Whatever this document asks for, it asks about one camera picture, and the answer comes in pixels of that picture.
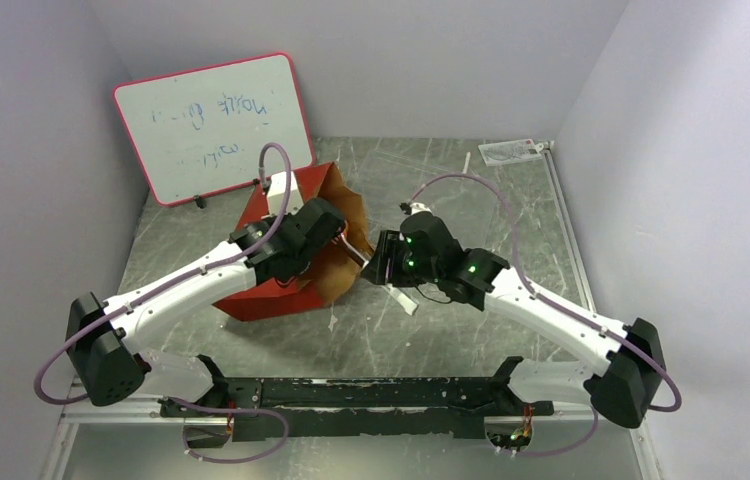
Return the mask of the white handled metal tongs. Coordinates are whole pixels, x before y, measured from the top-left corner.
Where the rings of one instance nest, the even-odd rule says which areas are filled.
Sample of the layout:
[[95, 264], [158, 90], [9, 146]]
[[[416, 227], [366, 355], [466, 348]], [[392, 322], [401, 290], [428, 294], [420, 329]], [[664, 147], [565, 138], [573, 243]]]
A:
[[360, 268], [359, 276], [384, 289], [405, 311], [413, 316], [419, 304], [392, 283], [392, 267], [397, 257], [397, 244], [400, 234], [396, 230], [382, 230], [374, 253], [366, 256], [361, 250], [352, 245], [346, 233], [333, 239], [347, 256]]

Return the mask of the red paper bag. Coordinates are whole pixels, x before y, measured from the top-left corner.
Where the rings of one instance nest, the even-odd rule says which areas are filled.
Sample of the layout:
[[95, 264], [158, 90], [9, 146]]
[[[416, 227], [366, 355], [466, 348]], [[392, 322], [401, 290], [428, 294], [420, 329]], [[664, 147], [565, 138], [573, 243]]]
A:
[[303, 200], [246, 264], [256, 285], [218, 300], [214, 307], [251, 322], [324, 307], [345, 294], [374, 253], [367, 240], [362, 196], [333, 163], [294, 173]]

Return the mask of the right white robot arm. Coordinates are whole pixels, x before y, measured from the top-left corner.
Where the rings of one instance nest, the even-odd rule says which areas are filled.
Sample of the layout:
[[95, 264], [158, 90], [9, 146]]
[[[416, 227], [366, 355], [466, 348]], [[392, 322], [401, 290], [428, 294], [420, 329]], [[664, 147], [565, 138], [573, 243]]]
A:
[[454, 303], [514, 320], [553, 341], [574, 361], [521, 361], [490, 391], [501, 413], [526, 403], [589, 405], [612, 423], [641, 426], [666, 372], [657, 328], [593, 313], [521, 277], [517, 268], [483, 248], [464, 248], [445, 223], [427, 211], [381, 232], [363, 279], [411, 288], [431, 284]]

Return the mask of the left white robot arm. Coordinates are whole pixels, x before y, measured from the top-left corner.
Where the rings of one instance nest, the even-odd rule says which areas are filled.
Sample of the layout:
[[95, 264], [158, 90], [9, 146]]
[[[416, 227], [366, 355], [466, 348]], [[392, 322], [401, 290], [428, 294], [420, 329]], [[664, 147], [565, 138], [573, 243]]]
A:
[[209, 360], [162, 352], [152, 339], [197, 310], [270, 280], [304, 273], [345, 224], [328, 201], [270, 216], [232, 233], [204, 256], [132, 292], [100, 301], [88, 293], [70, 310], [67, 335], [85, 334], [68, 349], [89, 401], [98, 407], [135, 393], [175, 397], [200, 414], [224, 409], [228, 388]]

